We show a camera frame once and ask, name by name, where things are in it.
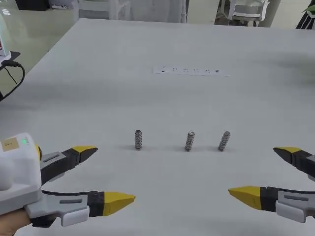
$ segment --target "table surface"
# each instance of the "table surface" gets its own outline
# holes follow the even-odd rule
[[[314,41],[307,30],[80,20],[1,103],[1,138],[27,131],[44,153],[95,145],[93,157],[44,189],[136,199],[106,218],[18,235],[312,236],[313,218],[254,210],[228,188],[314,190],[272,150],[315,152]],[[153,74],[161,65],[230,77]],[[196,136],[185,152],[189,130]]]

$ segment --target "metal spring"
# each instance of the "metal spring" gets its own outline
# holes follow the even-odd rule
[[[135,142],[134,147],[137,150],[141,150],[141,148],[142,148],[142,132],[139,129],[137,129],[136,132],[134,133],[134,142]]]
[[[191,150],[194,137],[195,137],[195,133],[193,131],[190,131],[187,134],[187,140],[186,140],[186,145],[185,145],[185,150],[186,151],[190,151]]]
[[[220,142],[220,144],[218,146],[218,150],[219,151],[224,151],[230,136],[231,136],[230,132],[228,132],[228,131],[224,132],[224,134],[222,136],[222,139],[221,139],[221,142]]]

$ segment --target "chair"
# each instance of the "chair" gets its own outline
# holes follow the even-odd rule
[[[130,2],[119,0],[74,0],[74,19],[130,20]]]
[[[229,20],[254,21],[259,23],[266,16],[269,0],[230,0],[221,1],[221,13]]]

